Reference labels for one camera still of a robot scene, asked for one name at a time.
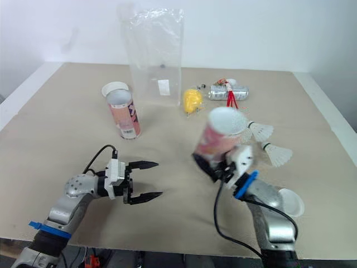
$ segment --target table surface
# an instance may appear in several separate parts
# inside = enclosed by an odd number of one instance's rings
[[[249,98],[239,102],[241,110],[249,119],[273,125],[269,141],[294,152],[290,162],[273,168],[253,144],[260,177],[294,190],[305,202],[304,215],[296,219],[299,257],[355,259],[357,169],[299,82],[282,71],[183,68],[182,88],[222,77],[249,86]],[[216,233],[213,204],[218,184],[190,156],[208,112],[224,102],[207,100],[205,109],[186,118],[182,108],[136,99],[142,134],[127,141],[119,137],[100,93],[104,84],[117,80],[132,86],[127,66],[64,64],[0,132],[0,237],[31,240],[36,231],[28,222],[42,222],[66,181],[111,143],[122,161],[160,163],[132,176],[134,193],[163,194],[132,206],[121,198],[93,201],[70,243],[255,257]],[[102,169],[109,155],[100,156],[94,169]],[[258,248],[250,211],[229,190],[220,200],[219,222],[223,232]]]

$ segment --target red object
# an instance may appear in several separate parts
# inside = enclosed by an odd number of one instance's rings
[[[228,99],[227,99],[227,107],[233,107],[233,103],[235,107],[238,109],[238,104],[234,98],[234,94],[232,90],[228,91]]]
[[[95,257],[94,255],[90,255],[85,259],[85,268],[100,268],[99,258]]]

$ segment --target badminton shuttlecock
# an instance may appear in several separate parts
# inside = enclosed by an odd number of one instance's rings
[[[263,142],[262,148],[276,168],[284,165],[292,156],[292,150],[272,145],[270,142]]]
[[[254,121],[248,123],[248,128],[258,142],[266,141],[274,131],[273,126],[257,124]]]
[[[250,129],[246,128],[241,134],[240,134],[240,143],[246,143],[250,141],[252,138],[252,132]]]

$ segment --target yellow ball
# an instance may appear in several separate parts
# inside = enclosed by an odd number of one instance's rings
[[[201,108],[202,93],[197,89],[188,89],[184,93],[184,109],[186,113],[193,113]]]

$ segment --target cable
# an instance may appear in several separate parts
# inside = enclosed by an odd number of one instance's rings
[[[113,146],[113,145],[110,145],[110,144],[107,144],[105,146],[103,146],[96,154],[95,156],[92,158],[92,160],[88,163],[88,165],[85,167],[84,171],[83,171],[83,174],[87,173],[87,171],[89,170],[89,167],[91,166],[91,164],[93,164],[94,160],[97,159],[98,155],[100,155],[101,152],[104,151],[105,148],[112,148],[113,149],[113,153],[112,153],[112,157],[114,155],[118,156],[118,152],[117,152],[117,149]]]
[[[63,254],[63,252],[61,252],[61,256],[62,256],[62,259],[63,259],[63,263],[65,264],[65,268],[68,268],[68,266],[67,266],[67,261],[66,261],[66,257],[65,257],[65,255]]]
[[[94,171],[93,169],[88,169],[87,172],[88,172],[88,171],[92,172],[93,175],[95,175],[95,171]]]
[[[220,197],[221,192],[222,192],[223,184],[224,184],[224,181],[221,180],[221,184],[220,184],[219,190],[217,192],[216,200],[214,202],[214,209],[213,209],[214,225],[216,227],[217,233],[220,236],[222,236],[224,239],[227,239],[227,240],[232,241],[232,242],[234,242],[236,244],[239,244],[239,245],[241,245],[243,247],[246,247],[247,249],[249,249],[249,250],[253,251],[255,254],[257,254],[260,258],[262,258],[262,255],[256,249],[254,249],[253,247],[251,247],[250,245],[248,245],[248,244],[246,244],[246,243],[244,243],[242,241],[239,241],[239,240],[233,239],[233,238],[231,238],[229,236],[226,236],[219,229],[218,221],[217,221],[217,205],[218,205],[219,197]]]
[[[39,254],[40,254],[40,252],[37,254],[36,258],[33,260],[33,263],[32,263],[32,265],[31,265],[31,267],[33,267],[33,265],[35,264],[35,261],[37,260]]]
[[[296,222],[290,216],[288,216],[287,214],[285,214],[284,212],[282,212],[279,209],[273,208],[270,205],[266,205],[266,204],[261,203],[261,202],[257,202],[257,201],[250,200],[250,199],[242,199],[242,201],[246,201],[247,203],[251,203],[251,204],[254,204],[254,205],[260,205],[261,207],[265,207],[265,208],[271,209],[272,211],[274,211],[276,213],[279,213],[281,216],[284,216],[285,218],[287,218],[292,223],[292,225],[294,225],[294,228],[295,228],[295,241],[296,241],[297,234],[298,234],[298,228],[297,228]]]
[[[85,257],[87,256],[87,252],[88,252],[88,247],[85,247],[85,251],[84,251],[84,255],[83,255],[81,263],[85,261]]]
[[[69,268],[72,268],[74,262],[77,260],[77,258],[78,258],[78,256],[79,256],[79,253],[80,253],[80,250],[81,250],[81,249],[82,249],[82,248],[79,247],[78,252],[77,252],[77,255],[76,255],[76,256],[74,257],[74,259],[72,260],[71,264],[69,265]]]

